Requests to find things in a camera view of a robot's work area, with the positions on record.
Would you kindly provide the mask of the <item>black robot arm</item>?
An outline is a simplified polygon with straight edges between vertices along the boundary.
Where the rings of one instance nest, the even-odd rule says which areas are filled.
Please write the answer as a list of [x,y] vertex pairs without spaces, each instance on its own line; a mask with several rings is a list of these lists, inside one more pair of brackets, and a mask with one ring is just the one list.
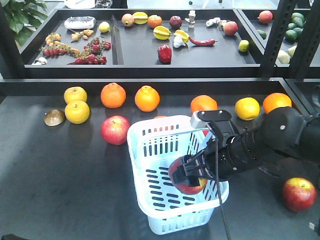
[[269,112],[260,126],[240,133],[226,110],[195,111],[191,126],[207,127],[213,138],[204,149],[178,158],[169,171],[174,184],[197,187],[200,179],[226,181],[245,172],[285,158],[320,163],[320,118],[304,117],[286,106]]

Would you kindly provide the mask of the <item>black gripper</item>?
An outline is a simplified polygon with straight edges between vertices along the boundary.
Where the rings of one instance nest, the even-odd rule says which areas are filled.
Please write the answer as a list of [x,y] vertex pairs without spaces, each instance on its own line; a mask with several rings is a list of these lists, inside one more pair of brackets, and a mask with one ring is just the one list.
[[170,179],[173,184],[189,187],[200,186],[199,178],[187,175],[186,170],[200,170],[206,177],[227,180],[232,175],[246,172],[263,164],[263,141],[258,132],[242,134],[213,135],[203,150],[194,155],[184,155],[181,163],[170,165]]

